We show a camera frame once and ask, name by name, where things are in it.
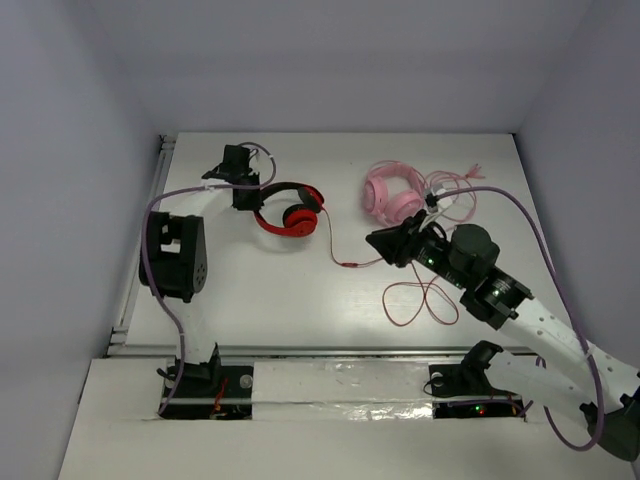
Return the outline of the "red black headphones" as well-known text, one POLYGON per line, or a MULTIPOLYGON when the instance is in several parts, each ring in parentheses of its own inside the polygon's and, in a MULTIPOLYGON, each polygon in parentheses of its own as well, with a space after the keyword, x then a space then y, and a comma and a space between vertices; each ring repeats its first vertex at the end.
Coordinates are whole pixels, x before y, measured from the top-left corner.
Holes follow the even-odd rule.
POLYGON ((276 182, 260 190, 265 201, 277 193, 295 191, 300 202, 289 206, 282 214, 282 226, 267 222, 260 210, 253 212, 257 224, 266 232, 288 238, 311 235, 318 224, 318 214, 324 209, 324 196, 315 187, 298 182, 276 182))

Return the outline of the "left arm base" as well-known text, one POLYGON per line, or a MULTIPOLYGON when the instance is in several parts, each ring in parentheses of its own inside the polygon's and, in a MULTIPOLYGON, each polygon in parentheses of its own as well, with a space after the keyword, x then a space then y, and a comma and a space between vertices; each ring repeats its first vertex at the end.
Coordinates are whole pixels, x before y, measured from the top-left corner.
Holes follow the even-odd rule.
POLYGON ((220 372, 215 385, 183 379, 160 417, 168 420, 251 420, 253 367, 223 365, 220 372))

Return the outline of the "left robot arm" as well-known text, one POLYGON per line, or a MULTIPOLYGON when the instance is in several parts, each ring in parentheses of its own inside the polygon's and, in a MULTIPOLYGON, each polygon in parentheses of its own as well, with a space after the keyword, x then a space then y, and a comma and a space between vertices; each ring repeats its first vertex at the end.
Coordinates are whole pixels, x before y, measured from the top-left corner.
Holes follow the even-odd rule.
POLYGON ((197 186, 162 193, 145 208, 141 226, 139 279, 177 330, 175 366, 163 371, 173 384, 188 380, 200 394, 215 392, 221 368, 212 363, 216 342, 197 295, 208 276, 205 216, 213 203, 228 197, 233 208, 258 208, 257 174, 227 183, 203 179, 197 186))

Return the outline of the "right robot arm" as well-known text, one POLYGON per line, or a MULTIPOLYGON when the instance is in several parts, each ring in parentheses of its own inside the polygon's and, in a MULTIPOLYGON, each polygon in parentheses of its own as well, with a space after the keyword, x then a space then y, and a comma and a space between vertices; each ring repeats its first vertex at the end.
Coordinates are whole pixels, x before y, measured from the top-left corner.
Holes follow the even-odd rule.
POLYGON ((495 263, 500 249, 475 224, 451 235, 425 214, 366 237, 390 265, 420 264, 461 290, 459 303, 476 320, 543 358, 535 366, 481 340, 457 364, 437 365, 425 385, 440 399, 519 394, 584 427, 612 456, 639 458, 639 370, 575 331, 495 263))

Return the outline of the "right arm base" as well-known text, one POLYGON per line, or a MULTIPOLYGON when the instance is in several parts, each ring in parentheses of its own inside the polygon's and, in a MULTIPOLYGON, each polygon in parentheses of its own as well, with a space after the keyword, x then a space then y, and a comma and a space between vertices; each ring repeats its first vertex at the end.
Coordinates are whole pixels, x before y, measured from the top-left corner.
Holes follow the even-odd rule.
POLYGON ((525 419, 533 402, 491 386, 485 374, 493 357, 503 352, 494 343, 480 341, 459 363, 430 365, 423 392, 433 399, 434 418, 525 419))

